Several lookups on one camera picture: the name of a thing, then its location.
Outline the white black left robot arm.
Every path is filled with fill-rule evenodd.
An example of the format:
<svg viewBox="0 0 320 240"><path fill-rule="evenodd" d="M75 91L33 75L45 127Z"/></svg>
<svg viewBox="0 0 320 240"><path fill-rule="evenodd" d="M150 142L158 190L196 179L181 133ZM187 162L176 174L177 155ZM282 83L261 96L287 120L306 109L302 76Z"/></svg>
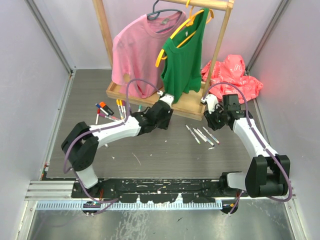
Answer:
<svg viewBox="0 0 320 240"><path fill-rule="evenodd" d="M133 112L124 120L101 125L87 125L84 121L75 125L61 144L65 160L69 161L77 178L82 183L82 192L88 198L100 193L98 177L93 161L99 148L128 137L136 137L159 128L167 130L173 114L173 97L161 97L152 107Z"/></svg>

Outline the thin white pen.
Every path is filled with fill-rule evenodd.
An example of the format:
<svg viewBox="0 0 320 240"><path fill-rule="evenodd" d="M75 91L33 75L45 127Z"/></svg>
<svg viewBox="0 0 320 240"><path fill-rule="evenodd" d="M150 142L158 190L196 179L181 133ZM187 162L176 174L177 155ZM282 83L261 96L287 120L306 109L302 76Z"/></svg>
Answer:
<svg viewBox="0 0 320 240"><path fill-rule="evenodd" d="M196 128L196 130L204 137L204 139L205 139L212 147L215 146L215 144L214 144L208 137L206 137L205 134L202 133L199 128Z"/></svg>

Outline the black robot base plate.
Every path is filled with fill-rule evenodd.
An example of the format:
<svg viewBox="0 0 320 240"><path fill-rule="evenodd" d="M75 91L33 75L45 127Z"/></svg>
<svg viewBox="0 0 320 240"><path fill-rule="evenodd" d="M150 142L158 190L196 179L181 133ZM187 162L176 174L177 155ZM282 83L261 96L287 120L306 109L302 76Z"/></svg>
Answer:
<svg viewBox="0 0 320 240"><path fill-rule="evenodd" d="M217 179L198 178L110 178L99 179L86 190L97 200L118 199L122 203L173 203L182 197L184 204L214 203L216 198L238 197L240 190L224 188Z"/></svg>

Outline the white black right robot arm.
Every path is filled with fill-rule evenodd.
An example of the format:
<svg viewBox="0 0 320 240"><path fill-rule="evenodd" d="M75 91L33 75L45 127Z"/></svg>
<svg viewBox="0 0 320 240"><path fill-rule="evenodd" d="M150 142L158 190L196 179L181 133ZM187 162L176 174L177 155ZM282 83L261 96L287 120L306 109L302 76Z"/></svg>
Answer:
<svg viewBox="0 0 320 240"><path fill-rule="evenodd" d="M219 178L219 191L231 197L237 190L251 198L267 197L278 200L280 196L292 197L289 175L291 162L288 156L278 154L259 132L253 116L242 109L237 94L227 94L222 102L208 94L201 102L207 105L203 113L208 127L216 131L225 126L242 141L251 163L246 172L224 172Z"/></svg>

